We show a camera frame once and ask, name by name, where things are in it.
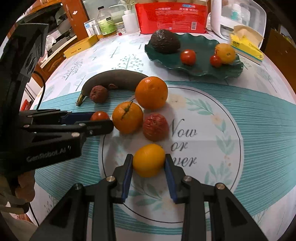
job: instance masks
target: metal screw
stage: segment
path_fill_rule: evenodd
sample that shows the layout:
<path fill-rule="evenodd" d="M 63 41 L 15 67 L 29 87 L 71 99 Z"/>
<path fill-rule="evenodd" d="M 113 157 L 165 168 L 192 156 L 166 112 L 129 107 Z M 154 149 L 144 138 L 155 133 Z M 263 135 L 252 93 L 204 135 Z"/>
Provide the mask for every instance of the metal screw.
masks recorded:
<path fill-rule="evenodd" d="M 217 183 L 216 187 L 219 189 L 219 190 L 223 190 L 225 188 L 225 185 L 223 183 Z"/>
<path fill-rule="evenodd" d="M 192 177 L 190 177 L 190 176 L 185 176 L 185 177 L 183 177 L 183 180 L 184 180 L 185 182 L 191 182 Z"/>
<path fill-rule="evenodd" d="M 79 136 L 80 136 L 80 133 L 78 133 L 78 132 L 73 132 L 73 133 L 71 134 L 71 136 L 72 136 L 72 137 L 79 137 Z"/>
<path fill-rule="evenodd" d="M 79 190 L 79 189 L 81 189 L 82 187 L 83 187 L 83 185 L 80 184 L 80 183 L 75 183 L 75 184 L 73 185 L 73 188 L 74 188 L 75 190 Z"/>
<path fill-rule="evenodd" d="M 106 177 L 107 182 L 113 182 L 115 181 L 115 177 L 114 176 L 108 176 Z"/>

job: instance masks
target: red tomato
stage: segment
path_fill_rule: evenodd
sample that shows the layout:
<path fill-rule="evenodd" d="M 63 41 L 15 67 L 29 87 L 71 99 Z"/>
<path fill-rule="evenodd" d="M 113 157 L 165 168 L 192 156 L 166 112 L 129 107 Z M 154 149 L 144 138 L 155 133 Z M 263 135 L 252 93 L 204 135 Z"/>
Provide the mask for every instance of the red tomato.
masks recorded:
<path fill-rule="evenodd" d="M 222 60 L 218 55 L 213 55 L 210 57 L 210 64 L 216 68 L 220 68 L 222 65 Z"/>
<path fill-rule="evenodd" d="M 186 65 L 194 65 L 196 61 L 196 55 L 193 50 L 186 49 L 181 53 L 181 61 Z"/>
<path fill-rule="evenodd" d="M 97 111 L 92 116 L 90 121 L 101 121 L 101 120 L 109 120 L 109 115 L 104 111 Z"/>

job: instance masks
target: avocado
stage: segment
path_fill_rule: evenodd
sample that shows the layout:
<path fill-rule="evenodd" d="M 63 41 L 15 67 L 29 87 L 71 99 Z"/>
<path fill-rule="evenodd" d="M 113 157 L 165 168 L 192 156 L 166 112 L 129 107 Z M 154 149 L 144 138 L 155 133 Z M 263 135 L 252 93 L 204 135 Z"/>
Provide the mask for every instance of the avocado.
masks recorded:
<path fill-rule="evenodd" d="M 156 52 L 163 54 L 176 53 L 181 46 L 178 35 L 166 29 L 152 34 L 150 42 Z"/>

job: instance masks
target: yellow box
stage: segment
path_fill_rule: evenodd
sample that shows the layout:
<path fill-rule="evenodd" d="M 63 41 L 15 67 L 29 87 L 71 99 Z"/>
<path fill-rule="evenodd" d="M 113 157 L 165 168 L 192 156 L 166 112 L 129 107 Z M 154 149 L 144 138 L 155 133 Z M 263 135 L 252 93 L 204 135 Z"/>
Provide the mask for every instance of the yellow box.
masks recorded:
<path fill-rule="evenodd" d="M 80 40 L 79 42 L 73 44 L 70 48 L 68 48 L 64 52 L 64 55 L 66 56 L 66 58 L 70 58 L 73 55 L 76 55 L 77 53 L 80 53 L 80 52 L 90 48 L 97 41 L 98 41 L 98 38 L 96 37 L 96 35 L 92 35 L 90 37 L 87 37 L 87 38 Z"/>

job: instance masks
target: printed tablecloth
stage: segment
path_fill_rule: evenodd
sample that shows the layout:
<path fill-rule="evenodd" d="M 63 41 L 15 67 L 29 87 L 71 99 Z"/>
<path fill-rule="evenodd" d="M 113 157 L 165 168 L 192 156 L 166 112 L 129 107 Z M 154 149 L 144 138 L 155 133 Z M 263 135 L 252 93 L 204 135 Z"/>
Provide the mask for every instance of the printed tablecloth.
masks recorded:
<path fill-rule="evenodd" d="M 204 36 L 221 42 L 213 34 Z M 170 125 L 169 140 L 160 144 L 186 174 L 210 185 L 224 182 L 268 239 L 277 240 L 296 213 L 296 97 L 291 87 L 267 57 L 259 66 L 240 56 L 244 70 L 228 80 L 167 70 L 145 54 L 149 39 L 139 33 L 116 36 L 66 59 L 47 81 L 40 108 L 111 115 L 133 92 L 110 91 L 102 105 L 86 99 L 77 107 L 75 101 L 90 77 L 111 69 L 160 77 L 169 87 L 160 113 Z M 140 132 L 122 137 L 115 129 L 88 138 L 81 157 L 37 170 L 32 206 L 38 220 L 74 183 L 97 183 L 123 163 L 126 153 L 147 143 Z M 209 230 L 206 203 L 205 210 Z M 180 240 L 183 211 L 169 198 L 163 173 L 152 179 L 134 174 L 125 205 L 114 205 L 117 239 Z"/>

